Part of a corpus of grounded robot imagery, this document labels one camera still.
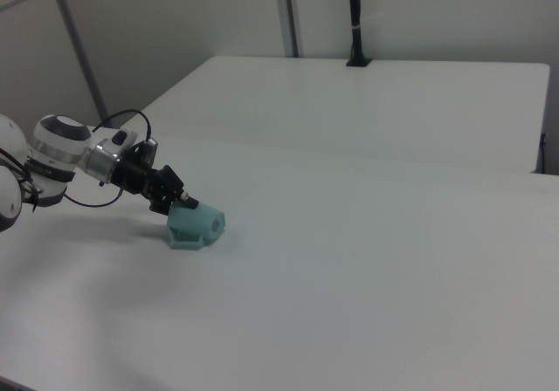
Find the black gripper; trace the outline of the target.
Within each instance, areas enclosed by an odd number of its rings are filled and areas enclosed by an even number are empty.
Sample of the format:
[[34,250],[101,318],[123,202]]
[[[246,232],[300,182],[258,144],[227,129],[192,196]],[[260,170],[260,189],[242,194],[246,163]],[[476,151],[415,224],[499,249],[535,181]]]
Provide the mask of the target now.
[[156,150],[156,144],[134,145],[116,164],[114,185],[132,195],[142,195],[157,214],[167,215],[177,200],[183,208],[196,209],[199,201],[183,190],[183,181],[169,165],[153,167]]

